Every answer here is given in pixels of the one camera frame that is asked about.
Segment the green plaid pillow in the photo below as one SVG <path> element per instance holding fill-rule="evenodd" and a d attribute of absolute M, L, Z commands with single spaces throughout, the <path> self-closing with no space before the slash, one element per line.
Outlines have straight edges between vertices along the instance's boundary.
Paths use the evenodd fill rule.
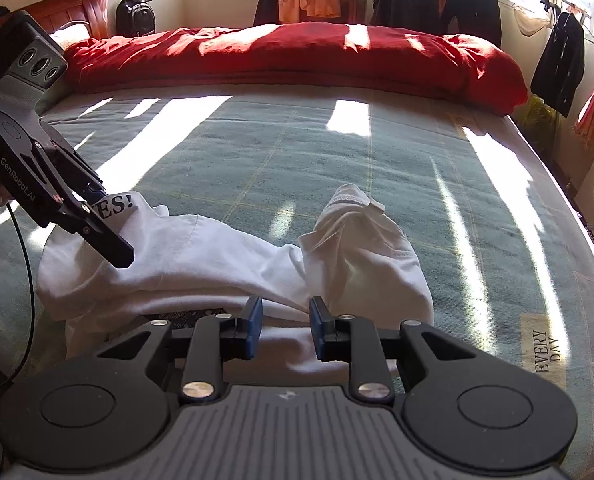
<path fill-rule="evenodd" d="M 91 37 L 89 27 L 84 22 L 71 22 L 61 26 L 55 32 L 50 33 L 50 37 L 63 50 L 66 50 L 72 44 L 78 41 L 86 40 Z"/>

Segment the black backpack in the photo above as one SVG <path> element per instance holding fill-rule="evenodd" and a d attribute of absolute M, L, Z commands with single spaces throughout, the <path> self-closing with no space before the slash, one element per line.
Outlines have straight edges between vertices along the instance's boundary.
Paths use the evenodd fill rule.
<path fill-rule="evenodd" d="M 142 37 L 154 34 L 155 13 L 151 0 L 122 0 L 115 14 L 116 34 L 122 37 Z"/>

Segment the dark hanging jacket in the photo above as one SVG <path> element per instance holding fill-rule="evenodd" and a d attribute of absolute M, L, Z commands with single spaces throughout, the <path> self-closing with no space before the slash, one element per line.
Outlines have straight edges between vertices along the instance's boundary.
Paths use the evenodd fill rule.
<path fill-rule="evenodd" d="M 373 0 L 371 24 L 431 35 L 465 34 L 502 46 L 498 0 Z"/>

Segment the black hanging jacket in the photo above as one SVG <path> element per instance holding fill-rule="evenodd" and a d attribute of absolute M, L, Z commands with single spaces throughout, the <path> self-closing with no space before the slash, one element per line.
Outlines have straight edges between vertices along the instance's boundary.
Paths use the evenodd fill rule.
<path fill-rule="evenodd" d="M 584 74 L 584 31 L 574 14 L 562 12 L 536 64 L 530 90 L 564 117 Z"/>

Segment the red duvet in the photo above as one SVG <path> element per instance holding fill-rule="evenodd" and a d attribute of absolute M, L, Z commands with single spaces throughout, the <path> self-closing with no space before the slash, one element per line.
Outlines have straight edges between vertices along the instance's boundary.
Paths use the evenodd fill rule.
<path fill-rule="evenodd" d="M 519 65 L 491 42 L 384 26 L 303 22 L 88 38 L 65 51 L 80 93 L 183 84 L 312 84 L 444 99 L 510 115 Z"/>

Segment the wooden headboard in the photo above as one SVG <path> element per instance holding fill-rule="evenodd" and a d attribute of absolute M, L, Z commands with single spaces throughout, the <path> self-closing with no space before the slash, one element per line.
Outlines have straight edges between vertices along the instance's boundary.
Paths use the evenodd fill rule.
<path fill-rule="evenodd" d="M 92 37 L 102 39 L 108 36 L 98 0 L 43 0 L 24 6 L 23 11 L 49 34 L 67 24 L 84 22 Z"/>

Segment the white printed t-shirt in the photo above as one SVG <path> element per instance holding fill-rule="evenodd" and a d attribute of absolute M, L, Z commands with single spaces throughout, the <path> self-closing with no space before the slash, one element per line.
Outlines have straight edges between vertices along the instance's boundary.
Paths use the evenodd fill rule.
<path fill-rule="evenodd" d="M 315 355 L 308 304 L 321 297 L 334 314 L 369 318 L 394 330 L 434 318 L 419 258 L 382 204 L 341 185 L 314 228 L 296 244 L 273 245 L 198 214 L 174 216 L 140 194 L 100 203 L 103 220 L 134 248 L 117 269 L 80 237 L 54 230 L 39 264 L 43 307 L 66 325 L 70 356 L 147 318 L 222 309 L 235 314 L 250 296 L 263 301 L 259 348 L 227 363 L 231 382 L 314 385 L 343 382 L 345 364 Z"/>

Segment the green plaid bed blanket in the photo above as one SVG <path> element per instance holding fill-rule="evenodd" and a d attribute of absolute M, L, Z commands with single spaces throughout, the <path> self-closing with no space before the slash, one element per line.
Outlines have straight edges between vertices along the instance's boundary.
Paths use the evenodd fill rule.
<path fill-rule="evenodd" d="M 139 192 L 269 242 L 309 232 L 344 183 L 419 256 L 439 330 L 550 378 L 594 479 L 594 248 L 514 123 L 414 96 L 318 87 L 74 94 L 48 121 L 108 191 Z"/>

